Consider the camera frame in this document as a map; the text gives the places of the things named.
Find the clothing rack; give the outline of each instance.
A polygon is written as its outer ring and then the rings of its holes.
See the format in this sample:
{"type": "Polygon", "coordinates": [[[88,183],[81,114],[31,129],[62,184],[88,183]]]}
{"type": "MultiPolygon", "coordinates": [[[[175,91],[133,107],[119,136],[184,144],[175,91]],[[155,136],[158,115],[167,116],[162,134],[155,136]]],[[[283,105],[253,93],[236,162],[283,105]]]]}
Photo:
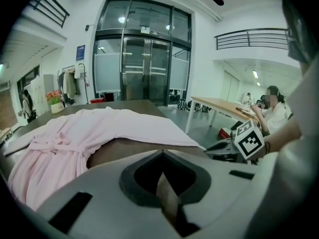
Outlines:
{"type": "MultiPolygon", "coordinates": [[[[64,70],[65,70],[65,69],[68,69],[68,68],[71,68],[71,67],[74,67],[74,68],[75,68],[75,65],[62,68],[62,73],[64,73],[64,70]]],[[[58,77],[58,89],[61,90],[61,89],[60,89],[60,81],[59,81],[59,72],[60,72],[60,70],[59,70],[58,73],[57,73],[57,77],[58,77]]]]}
{"type": "MultiPolygon", "coordinates": [[[[87,93],[87,91],[86,91],[86,81],[85,81],[85,76],[86,76],[86,74],[85,74],[85,65],[84,65],[83,63],[80,63],[79,65],[83,65],[83,69],[84,69],[84,87],[85,87],[85,95],[86,95],[86,101],[87,101],[87,103],[86,103],[86,104],[89,104],[89,100],[88,100],[88,93],[87,93]]],[[[65,69],[72,68],[72,67],[74,67],[74,70],[75,70],[75,65],[62,68],[62,73],[64,73],[64,72],[65,72],[65,69]]],[[[58,73],[57,73],[57,78],[58,78],[58,88],[59,88],[59,90],[61,90],[61,89],[60,89],[60,81],[59,81],[59,72],[60,72],[60,70],[59,70],[59,71],[58,71],[58,73]]]]}

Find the ceiling light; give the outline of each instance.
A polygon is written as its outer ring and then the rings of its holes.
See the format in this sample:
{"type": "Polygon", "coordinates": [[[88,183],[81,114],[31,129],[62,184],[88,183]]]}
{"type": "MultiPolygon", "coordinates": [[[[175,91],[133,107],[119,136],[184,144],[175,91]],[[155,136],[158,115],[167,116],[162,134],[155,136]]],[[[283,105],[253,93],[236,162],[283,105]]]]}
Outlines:
{"type": "Polygon", "coordinates": [[[257,74],[257,72],[256,72],[256,71],[253,71],[253,74],[254,74],[255,78],[258,79],[258,74],[257,74]]]}
{"type": "MultiPolygon", "coordinates": [[[[170,29],[170,25],[167,25],[166,29],[169,30],[170,29]]],[[[173,29],[175,29],[175,26],[173,26],[173,29]]]]}
{"type": "Polygon", "coordinates": [[[125,17],[119,17],[119,22],[123,24],[125,22],[125,17]]]}

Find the flowers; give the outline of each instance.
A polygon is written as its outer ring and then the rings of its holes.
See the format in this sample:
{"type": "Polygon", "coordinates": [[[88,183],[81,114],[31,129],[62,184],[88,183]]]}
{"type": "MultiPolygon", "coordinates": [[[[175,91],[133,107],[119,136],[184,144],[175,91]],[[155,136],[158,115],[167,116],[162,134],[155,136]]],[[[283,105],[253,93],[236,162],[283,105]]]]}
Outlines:
{"type": "Polygon", "coordinates": [[[62,92],[60,90],[55,90],[55,91],[47,93],[45,95],[45,98],[50,105],[55,105],[61,102],[61,95],[62,95],[62,92]]]}

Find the blue sign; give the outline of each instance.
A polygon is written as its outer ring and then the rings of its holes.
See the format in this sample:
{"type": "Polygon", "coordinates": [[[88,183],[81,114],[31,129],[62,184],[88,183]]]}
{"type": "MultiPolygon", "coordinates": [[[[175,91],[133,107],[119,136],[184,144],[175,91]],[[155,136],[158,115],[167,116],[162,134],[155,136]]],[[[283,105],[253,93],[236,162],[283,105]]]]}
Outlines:
{"type": "Polygon", "coordinates": [[[76,49],[76,61],[84,59],[85,45],[78,46],[76,49]]]}

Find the wooden table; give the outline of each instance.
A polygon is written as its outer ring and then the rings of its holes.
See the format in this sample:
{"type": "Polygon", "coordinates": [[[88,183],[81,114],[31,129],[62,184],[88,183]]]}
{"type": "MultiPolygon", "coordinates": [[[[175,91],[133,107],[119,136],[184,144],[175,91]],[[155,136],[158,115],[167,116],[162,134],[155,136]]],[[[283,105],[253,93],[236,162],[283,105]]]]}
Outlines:
{"type": "Polygon", "coordinates": [[[205,105],[214,110],[214,114],[213,114],[213,118],[211,120],[210,126],[212,126],[214,123],[217,111],[222,112],[228,116],[231,116],[232,118],[239,120],[241,122],[245,122],[251,119],[249,116],[243,114],[241,111],[236,110],[236,107],[240,107],[239,104],[231,103],[231,102],[222,100],[220,98],[201,98],[201,97],[191,97],[191,98],[192,98],[192,102],[191,102],[190,112],[188,115],[186,130],[185,130],[185,133],[187,134],[189,133],[190,124],[193,118],[194,107],[196,103],[205,105]]]}
{"type": "MultiPolygon", "coordinates": [[[[119,102],[107,102],[99,104],[89,104],[81,106],[70,106],[66,107],[64,111],[53,115],[51,112],[46,112],[39,116],[37,119],[30,122],[28,125],[22,127],[18,132],[16,132],[12,139],[19,138],[20,136],[45,125],[50,119],[54,119],[64,115],[74,114],[81,109],[104,109],[105,107],[111,107],[113,109],[129,109],[140,114],[148,114],[158,117],[165,118],[165,115],[156,108],[149,100],[136,100],[136,101],[119,101],[119,102]]],[[[4,153],[8,146],[8,142],[2,147],[1,151],[4,153]]],[[[126,138],[113,139],[110,142],[104,144],[100,149],[98,149],[91,157],[88,159],[87,167],[91,168],[93,166],[121,159],[124,157],[132,156],[141,152],[157,150],[157,149],[174,149],[182,152],[187,152],[200,157],[208,158],[208,156],[198,147],[184,147],[184,146],[173,146],[173,145],[163,145],[155,143],[146,143],[133,141],[126,138]]],[[[19,155],[22,150],[3,156],[0,154],[0,169],[4,176],[8,178],[11,169],[16,163],[16,158],[14,155],[19,155]]]]}

